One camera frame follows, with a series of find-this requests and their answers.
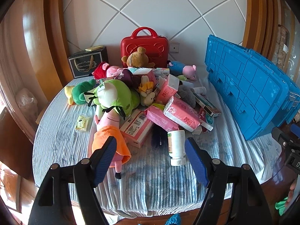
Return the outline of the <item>small yellow packet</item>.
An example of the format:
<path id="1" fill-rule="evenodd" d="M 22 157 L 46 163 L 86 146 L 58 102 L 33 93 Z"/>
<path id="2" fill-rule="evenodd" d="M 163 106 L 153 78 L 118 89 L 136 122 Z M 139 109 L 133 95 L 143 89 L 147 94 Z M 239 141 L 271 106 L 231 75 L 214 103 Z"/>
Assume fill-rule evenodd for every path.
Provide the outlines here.
<path id="1" fill-rule="evenodd" d="M 76 120 L 75 131 L 86 132 L 87 128 L 89 126 L 89 120 L 90 120 L 90 117 L 85 116 L 85 115 L 79 115 Z"/>

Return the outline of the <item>red dress pig plush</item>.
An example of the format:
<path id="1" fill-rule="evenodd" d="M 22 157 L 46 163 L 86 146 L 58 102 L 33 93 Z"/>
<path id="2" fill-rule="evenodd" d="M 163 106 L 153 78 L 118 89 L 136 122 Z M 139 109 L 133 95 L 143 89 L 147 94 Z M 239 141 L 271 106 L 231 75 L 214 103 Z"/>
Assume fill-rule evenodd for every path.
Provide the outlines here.
<path id="1" fill-rule="evenodd" d="M 102 62 L 92 72 L 92 75 L 96 80 L 99 80 L 103 78 L 115 77 L 120 72 L 121 68 L 119 66 L 111 66 L 109 63 Z"/>

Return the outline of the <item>dark green turtle plush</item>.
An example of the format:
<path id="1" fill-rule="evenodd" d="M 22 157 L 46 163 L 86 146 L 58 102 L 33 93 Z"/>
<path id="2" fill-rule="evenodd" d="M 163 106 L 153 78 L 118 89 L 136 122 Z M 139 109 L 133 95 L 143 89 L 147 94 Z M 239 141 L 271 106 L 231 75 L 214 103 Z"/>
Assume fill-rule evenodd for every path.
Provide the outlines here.
<path id="1" fill-rule="evenodd" d="M 85 93 L 94 89 L 96 85 L 96 80 L 91 79 L 89 81 L 84 81 L 77 85 L 65 86 L 64 94 L 67 97 L 68 105 L 84 105 L 86 104 Z"/>

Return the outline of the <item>blue plastic storage crate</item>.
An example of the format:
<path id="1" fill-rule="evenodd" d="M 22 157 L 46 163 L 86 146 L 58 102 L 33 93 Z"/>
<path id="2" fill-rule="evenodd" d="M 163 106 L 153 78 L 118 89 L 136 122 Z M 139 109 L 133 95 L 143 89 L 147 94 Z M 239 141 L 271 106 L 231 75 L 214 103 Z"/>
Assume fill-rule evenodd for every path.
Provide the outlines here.
<path id="1" fill-rule="evenodd" d="M 204 62 L 246 140 L 290 123 L 299 111 L 299 87 L 256 51 L 211 34 Z"/>

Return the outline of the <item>pink tissue pack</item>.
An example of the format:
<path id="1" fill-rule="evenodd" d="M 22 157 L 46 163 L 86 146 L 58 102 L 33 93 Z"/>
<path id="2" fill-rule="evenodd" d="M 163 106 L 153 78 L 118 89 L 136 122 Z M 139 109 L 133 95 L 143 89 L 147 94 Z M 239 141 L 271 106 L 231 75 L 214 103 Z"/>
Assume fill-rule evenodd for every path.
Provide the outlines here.
<path id="1" fill-rule="evenodd" d="M 169 74 L 167 79 L 160 85 L 155 102 L 163 105 L 167 104 L 169 99 L 177 93 L 178 88 L 179 79 L 172 74 Z"/>
<path id="2" fill-rule="evenodd" d="M 200 125 L 198 113 L 183 100 L 172 96 L 163 110 L 164 115 L 189 132 Z"/>

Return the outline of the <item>small white yellow plush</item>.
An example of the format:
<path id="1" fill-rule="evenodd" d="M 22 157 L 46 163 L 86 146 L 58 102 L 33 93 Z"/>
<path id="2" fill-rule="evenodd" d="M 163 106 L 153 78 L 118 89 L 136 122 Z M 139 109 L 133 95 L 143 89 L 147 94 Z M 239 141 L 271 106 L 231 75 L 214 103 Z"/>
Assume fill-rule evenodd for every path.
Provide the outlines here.
<path id="1" fill-rule="evenodd" d="M 154 83 L 149 80 L 149 77 L 146 75 L 141 76 L 141 82 L 138 87 L 138 92 L 140 94 L 140 104 L 142 106 L 150 106 L 156 97 L 156 94 L 153 92 Z"/>

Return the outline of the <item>white medicine bottle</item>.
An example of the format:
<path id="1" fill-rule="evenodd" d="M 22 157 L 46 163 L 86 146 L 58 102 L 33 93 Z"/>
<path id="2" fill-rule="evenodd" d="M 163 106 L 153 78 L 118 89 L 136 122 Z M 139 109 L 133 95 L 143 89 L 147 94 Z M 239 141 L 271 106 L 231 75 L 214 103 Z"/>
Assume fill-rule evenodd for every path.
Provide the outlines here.
<path id="1" fill-rule="evenodd" d="M 174 130 L 168 132 L 168 153 L 171 166 L 182 166 L 186 164 L 185 131 Z"/>

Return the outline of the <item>grey fur plush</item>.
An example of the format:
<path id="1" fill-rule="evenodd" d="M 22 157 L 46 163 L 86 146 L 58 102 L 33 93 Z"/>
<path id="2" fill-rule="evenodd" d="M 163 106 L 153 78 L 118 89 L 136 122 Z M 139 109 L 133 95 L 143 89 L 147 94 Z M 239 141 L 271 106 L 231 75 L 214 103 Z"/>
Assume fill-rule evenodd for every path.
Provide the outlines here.
<path id="1" fill-rule="evenodd" d="M 196 100 L 195 95 L 191 91 L 191 89 L 185 85 L 179 85 L 177 94 L 181 97 L 181 100 L 183 100 L 185 103 L 190 105 L 192 108 L 195 108 L 196 106 Z"/>

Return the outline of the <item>pink white tissue box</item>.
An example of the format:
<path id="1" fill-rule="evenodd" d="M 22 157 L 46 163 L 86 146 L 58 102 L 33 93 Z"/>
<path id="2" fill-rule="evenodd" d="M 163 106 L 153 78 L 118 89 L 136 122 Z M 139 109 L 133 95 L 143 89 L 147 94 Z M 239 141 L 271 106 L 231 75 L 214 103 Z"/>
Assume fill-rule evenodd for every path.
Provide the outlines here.
<path id="1" fill-rule="evenodd" d="M 128 144 L 140 149 L 146 142 L 153 124 L 143 111 L 135 109 L 120 127 L 120 131 Z"/>

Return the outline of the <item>light green frog plush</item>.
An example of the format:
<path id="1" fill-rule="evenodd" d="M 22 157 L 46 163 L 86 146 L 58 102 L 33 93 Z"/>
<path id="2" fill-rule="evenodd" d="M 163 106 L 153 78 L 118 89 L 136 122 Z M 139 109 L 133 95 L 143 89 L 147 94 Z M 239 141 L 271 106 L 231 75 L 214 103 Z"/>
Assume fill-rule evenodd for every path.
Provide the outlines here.
<path id="1" fill-rule="evenodd" d="M 96 105 L 102 112 L 114 110 L 123 119 L 140 104 L 139 93 L 117 79 L 102 82 L 95 89 L 85 92 L 84 97 L 89 106 Z"/>

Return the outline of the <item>brown teddy bear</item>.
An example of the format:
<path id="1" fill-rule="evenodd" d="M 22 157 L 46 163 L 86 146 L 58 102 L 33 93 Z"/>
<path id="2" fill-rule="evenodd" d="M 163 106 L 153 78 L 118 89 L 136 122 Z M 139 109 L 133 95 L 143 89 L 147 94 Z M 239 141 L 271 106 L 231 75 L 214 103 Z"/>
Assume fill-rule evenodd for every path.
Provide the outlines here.
<path id="1" fill-rule="evenodd" d="M 133 68 L 154 68 L 155 63 L 149 62 L 149 58 L 146 55 L 146 49 L 144 47 L 138 47 L 136 52 L 133 52 L 129 56 L 123 56 L 121 58 L 127 67 Z"/>

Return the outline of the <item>pink green wipes pack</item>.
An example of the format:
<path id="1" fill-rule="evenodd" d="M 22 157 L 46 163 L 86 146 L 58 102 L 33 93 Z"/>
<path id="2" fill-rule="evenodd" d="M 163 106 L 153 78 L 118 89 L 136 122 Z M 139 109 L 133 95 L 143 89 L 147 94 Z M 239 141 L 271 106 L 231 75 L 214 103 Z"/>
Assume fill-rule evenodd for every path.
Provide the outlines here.
<path id="1" fill-rule="evenodd" d="M 152 103 L 144 113 L 150 121 L 167 132 L 179 130 L 179 125 L 164 115 L 164 107 L 162 104 Z"/>

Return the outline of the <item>red toy suitcase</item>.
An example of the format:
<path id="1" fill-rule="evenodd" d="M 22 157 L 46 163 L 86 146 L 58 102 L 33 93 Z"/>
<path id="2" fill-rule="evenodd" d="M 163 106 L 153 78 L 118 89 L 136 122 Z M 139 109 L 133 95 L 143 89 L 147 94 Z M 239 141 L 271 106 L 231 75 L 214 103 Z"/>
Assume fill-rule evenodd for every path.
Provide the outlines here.
<path id="1" fill-rule="evenodd" d="M 169 43 L 166 37 L 159 36 L 150 27 L 139 27 L 121 41 L 121 57 L 137 52 L 138 47 L 145 49 L 149 62 L 155 67 L 166 68 L 168 62 Z"/>

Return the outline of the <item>maroon knit sock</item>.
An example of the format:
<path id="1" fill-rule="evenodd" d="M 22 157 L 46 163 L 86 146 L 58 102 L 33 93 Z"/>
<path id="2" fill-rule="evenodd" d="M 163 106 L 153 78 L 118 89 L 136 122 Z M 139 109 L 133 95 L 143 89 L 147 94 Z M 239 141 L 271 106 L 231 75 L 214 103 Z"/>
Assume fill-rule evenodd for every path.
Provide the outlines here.
<path id="1" fill-rule="evenodd" d="M 128 88 L 137 89 L 140 86 L 141 77 L 133 75 L 128 69 L 122 69 L 115 79 L 122 81 Z"/>

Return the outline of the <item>blue shirt pig plush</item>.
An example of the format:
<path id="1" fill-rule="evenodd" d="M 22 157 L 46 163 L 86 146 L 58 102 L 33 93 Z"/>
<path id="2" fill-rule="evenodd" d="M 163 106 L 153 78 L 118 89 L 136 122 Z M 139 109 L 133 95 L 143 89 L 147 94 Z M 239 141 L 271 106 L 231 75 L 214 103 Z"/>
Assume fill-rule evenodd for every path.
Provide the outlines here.
<path id="1" fill-rule="evenodd" d="M 170 71 L 170 74 L 173 76 L 180 76 L 184 75 L 187 79 L 196 80 L 196 69 L 197 67 L 193 64 L 192 66 L 190 65 L 185 65 L 180 61 L 170 61 L 168 63 L 168 68 Z"/>

